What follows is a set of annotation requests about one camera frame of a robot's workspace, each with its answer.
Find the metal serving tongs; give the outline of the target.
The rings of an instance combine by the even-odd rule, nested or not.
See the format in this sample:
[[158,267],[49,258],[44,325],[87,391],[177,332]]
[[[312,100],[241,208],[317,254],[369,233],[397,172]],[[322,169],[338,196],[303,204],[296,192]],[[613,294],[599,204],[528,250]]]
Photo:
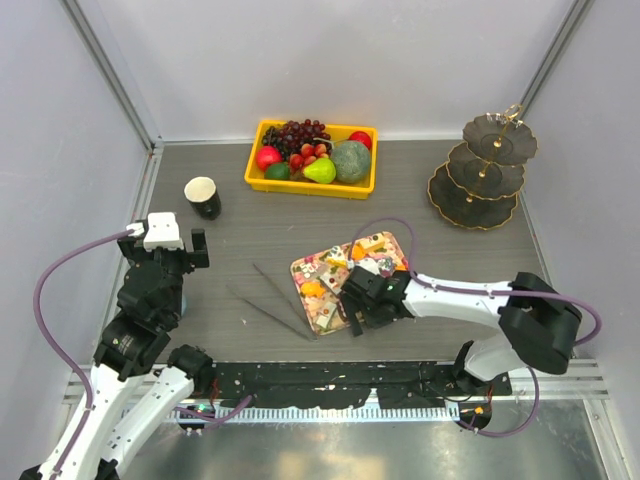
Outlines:
[[312,342],[317,341],[318,335],[308,325],[306,317],[289,298],[284,288],[257,263],[253,263],[252,266],[258,280],[249,284],[229,281],[226,284],[228,292],[299,337]]

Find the floral serving tray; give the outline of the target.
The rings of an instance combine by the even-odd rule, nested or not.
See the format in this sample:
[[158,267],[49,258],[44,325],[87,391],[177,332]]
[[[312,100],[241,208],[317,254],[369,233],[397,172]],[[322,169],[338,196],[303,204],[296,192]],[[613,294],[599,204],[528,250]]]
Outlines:
[[[395,272],[405,271],[409,266],[407,256],[394,235],[388,231],[365,236],[353,244],[345,243],[340,246],[344,249],[347,260],[360,260],[365,257],[376,260],[388,256],[396,264]],[[290,274],[306,320],[318,335],[328,335],[349,327],[339,301],[341,287],[349,276],[349,269],[326,262],[327,253],[331,248],[297,259],[290,265]],[[324,331],[318,330],[315,320],[320,308],[327,303],[334,303],[337,310],[330,327]]]

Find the yellow plastic fruit bin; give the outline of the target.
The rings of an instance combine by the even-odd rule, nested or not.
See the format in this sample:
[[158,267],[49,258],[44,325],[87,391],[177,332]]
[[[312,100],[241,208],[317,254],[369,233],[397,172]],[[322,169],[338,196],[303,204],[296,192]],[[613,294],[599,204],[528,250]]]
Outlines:
[[328,196],[336,198],[359,199],[364,200],[374,191],[376,181],[376,161],[377,161],[377,144],[378,130],[373,127],[361,127],[352,125],[332,125],[328,126],[331,136],[337,135],[339,140],[346,140],[347,137],[356,131],[367,133],[372,139],[371,150],[371,168],[365,179],[354,184],[347,185],[340,182],[332,184],[318,184],[308,181],[293,180],[268,180],[264,177],[264,173],[259,169],[257,164],[257,152],[262,136],[271,126],[280,127],[285,124],[279,120],[261,120],[256,130],[255,139],[250,152],[249,160],[245,169],[244,180],[254,190],[264,192],[278,192],[290,194]]

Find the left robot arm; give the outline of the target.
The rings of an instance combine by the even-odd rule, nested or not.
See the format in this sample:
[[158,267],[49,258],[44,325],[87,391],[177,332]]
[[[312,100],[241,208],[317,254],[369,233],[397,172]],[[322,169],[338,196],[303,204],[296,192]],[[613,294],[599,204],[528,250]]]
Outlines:
[[182,319],[185,275],[210,264],[203,230],[192,230],[193,248],[186,250],[177,226],[161,235],[160,225],[139,221],[114,235],[129,263],[119,310],[102,332],[90,370],[71,366],[85,392],[56,447],[22,478],[120,479],[171,410],[212,390],[212,359],[183,345],[137,404],[128,405]]

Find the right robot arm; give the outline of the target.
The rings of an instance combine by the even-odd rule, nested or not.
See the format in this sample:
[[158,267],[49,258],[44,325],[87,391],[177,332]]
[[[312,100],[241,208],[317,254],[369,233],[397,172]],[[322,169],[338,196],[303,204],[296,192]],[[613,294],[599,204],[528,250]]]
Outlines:
[[564,374],[582,321],[576,307],[527,272],[511,282],[482,284],[413,271],[383,276],[356,266],[341,287],[339,302],[355,336],[365,327],[409,318],[439,317],[494,329],[491,338],[464,343],[454,361],[451,380],[467,395],[519,368]]

